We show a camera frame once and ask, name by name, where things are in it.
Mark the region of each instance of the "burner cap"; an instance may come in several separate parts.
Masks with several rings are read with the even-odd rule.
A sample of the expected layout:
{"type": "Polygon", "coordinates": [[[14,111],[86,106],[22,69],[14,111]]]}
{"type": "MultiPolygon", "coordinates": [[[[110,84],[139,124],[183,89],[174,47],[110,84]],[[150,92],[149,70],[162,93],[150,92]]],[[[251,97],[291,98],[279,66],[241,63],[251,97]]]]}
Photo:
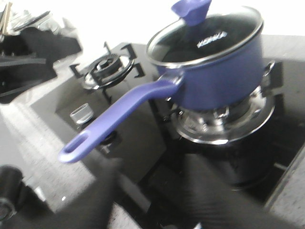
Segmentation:
{"type": "Polygon", "coordinates": [[[95,81],[100,84],[103,79],[115,74],[122,67],[119,55],[110,54],[102,57],[101,61],[91,71],[95,81]]]}
{"type": "Polygon", "coordinates": [[[94,61],[83,78],[83,88],[109,88],[120,83],[131,71],[134,60],[125,55],[109,54],[94,61]]]}

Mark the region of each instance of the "lid knob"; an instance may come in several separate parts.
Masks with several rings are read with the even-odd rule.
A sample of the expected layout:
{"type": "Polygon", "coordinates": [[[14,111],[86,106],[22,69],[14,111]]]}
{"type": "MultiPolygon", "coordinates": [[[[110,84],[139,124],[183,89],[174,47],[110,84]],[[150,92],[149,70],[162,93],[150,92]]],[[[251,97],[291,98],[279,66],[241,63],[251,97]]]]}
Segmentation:
{"type": "Polygon", "coordinates": [[[183,18],[188,26],[195,26],[205,20],[212,0],[180,0],[172,11],[183,18]]]}

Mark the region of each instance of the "black glass cooktop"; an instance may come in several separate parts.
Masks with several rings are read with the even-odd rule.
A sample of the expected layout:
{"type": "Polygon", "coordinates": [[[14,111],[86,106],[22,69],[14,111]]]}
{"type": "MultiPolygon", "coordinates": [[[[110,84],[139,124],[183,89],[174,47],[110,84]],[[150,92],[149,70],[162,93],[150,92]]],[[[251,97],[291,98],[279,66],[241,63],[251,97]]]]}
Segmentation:
{"type": "MultiPolygon", "coordinates": [[[[120,46],[113,51],[120,53],[120,46]]],[[[156,69],[147,62],[145,46],[132,44],[135,59],[145,72],[145,81],[158,78],[156,69]]],[[[192,143],[180,137],[171,123],[172,104],[165,100],[149,101],[166,149],[149,172],[141,174],[137,182],[142,193],[151,201],[148,212],[143,212],[127,195],[117,201],[143,228],[192,228],[183,211],[183,159],[188,153],[197,153],[209,159],[219,175],[232,185],[232,190],[245,192],[264,204],[272,194],[287,167],[305,141],[305,63],[275,60],[269,89],[275,100],[275,110],[267,123],[255,133],[241,140],[221,146],[192,143]]],[[[126,77],[136,86],[137,78],[126,77]]],[[[137,139],[136,131],[132,132],[137,139]]]]}
{"type": "MultiPolygon", "coordinates": [[[[142,74],[131,71],[124,81],[106,89],[102,104],[105,109],[109,97],[113,103],[126,92],[120,91],[123,84],[130,89],[159,77],[144,56],[144,45],[130,44],[129,52],[125,47],[122,43],[112,52],[132,54],[135,63],[141,65],[142,74]]],[[[275,110],[263,127],[245,138],[219,146],[192,143],[175,131],[171,123],[173,104],[165,100],[150,100],[117,128],[119,142],[110,146],[110,152],[101,153],[122,157],[123,172],[151,202],[145,211],[135,201],[141,198],[131,198],[123,192],[117,198],[142,228],[194,228],[183,208],[183,159],[189,153],[206,157],[233,191],[245,192],[262,205],[268,200],[305,141],[305,63],[280,59],[275,62],[268,88],[268,94],[274,96],[275,110]]]]}

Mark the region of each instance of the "black object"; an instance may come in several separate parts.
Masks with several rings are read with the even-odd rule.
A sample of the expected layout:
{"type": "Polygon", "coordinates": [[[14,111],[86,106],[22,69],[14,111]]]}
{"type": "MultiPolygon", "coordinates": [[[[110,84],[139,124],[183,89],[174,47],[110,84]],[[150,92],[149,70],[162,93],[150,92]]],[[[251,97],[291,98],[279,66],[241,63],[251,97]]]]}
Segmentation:
{"type": "Polygon", "coordinates": [[[128,53],[129,53],[129,59],[134,60],[135,58],[137,58],[137,55],[135,54],[132,44],[127,44],[121,48],[121,50],[124,50],[124,49],[127,49],[128,53]]]}
{"type": "Polygon", "coordinates": [[[143,68],[141,67],[141,64],[140,63],[136,63],[133,65],[136,70],[138,71],[138,74],[135,76],[135,78],[141,78],[141,77],[144,77],[145,76],[145,73],[144,73],[144,70],[143,68]]]}
{"type": "Polygon", "coordinates": [[[18,36],[6,36],[0,43],[0,103],[55,78],[53,63],[80,51],[75,38],[51,31],[25,28],[18,36]]]}
{"type": "Polygon", "coordinates": [[[205,229],[296,229],[231,191],[199,155],[185,159],[185,209],[205,229]]]}
{"type": "Polygon", "coordinates": [[[108,95],[108,93],[107,93],[105,88],[102,89],[102,95],[104,96],[104,98],[106,99],[108,104],[111,105],[111,103],[112,103],[112,96],[108,95]]]}
{"type": "Polygon", "coordinates": [[[283,75],[283,62],[275,63],[270,73],[270,88],[279,88],[284,85],[283,78],[277,77],[279,75],[283,75]]]}
{"type": "Polygon", "coordinates": [[[70,69],[71,69],[71,71],[74,73],[74,76],[75,76],[77,79],[83,77],[83,75],[80,74],[80,73],[77,71],[77,69],[76,69],[76,67],[77,67],[78,65],[80,65],[80,64],[77,63],[77,64],[72,64],[72,65],[69,66],[70,69]]]}
{"type": "Polygon", "coordinates": [[[173,171],[165,166],[159,166],[149,179],[149,186],[155,189],[171,203],[184,210],[182,199],[182,180],[173,171]]]}
{"type": "Polygon", "coordinates": [[[16,213],[21,188],[22,173],[12,166],[0,167],[0,221],[16,213]]]}
{"type": "Polygon", "coordinates": [[[106,77],[115,74],[122,66],[120,57],[117,54],[103,56],[100,62],[91,71],[91,75],[98,84],[103,84],[106,77]]]}
{"type": "Polygon", "coordinates": [[[106,229],[117,191],[121,163],[111,160],[103,166],[96,181],[77,199],[60,212],[53,214],[33,204],[27,195],[20,212],[3,225],[4,229],[106,229]]]}
{"type": "Polygon", "coordinates": [[[49,64],[81,51],[75,38],[54,35],[51,31],[29,27],[22,30],[20,36],[37,57],[46,58],[49,64]]]}
{"type": "Polygon", "coordinates": [[[116,132],[115,130],[112,131],[102,142],[101,145],[109,145],[111,142],[113,142],[116,138],[116,136],[118,135],[118,132],[116,132]]]}

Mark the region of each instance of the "saucepan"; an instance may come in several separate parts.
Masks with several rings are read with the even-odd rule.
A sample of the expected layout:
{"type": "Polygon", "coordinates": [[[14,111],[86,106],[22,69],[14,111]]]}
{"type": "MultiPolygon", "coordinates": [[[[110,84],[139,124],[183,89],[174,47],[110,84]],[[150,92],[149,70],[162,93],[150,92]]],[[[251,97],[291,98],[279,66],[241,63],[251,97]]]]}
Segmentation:
{"type": "Polygon", "coordinates": [[[172,10],[180,19],[149,41],[146,54],[161,77],[122,96],[60,152],[59,160],[79,161],[148,99],[171,97],[196,111],[224,107],[247,97],[264,73],[260,34],[263,19],[250,7],[207,12],[211,0],[181,0],[172,10]]]}

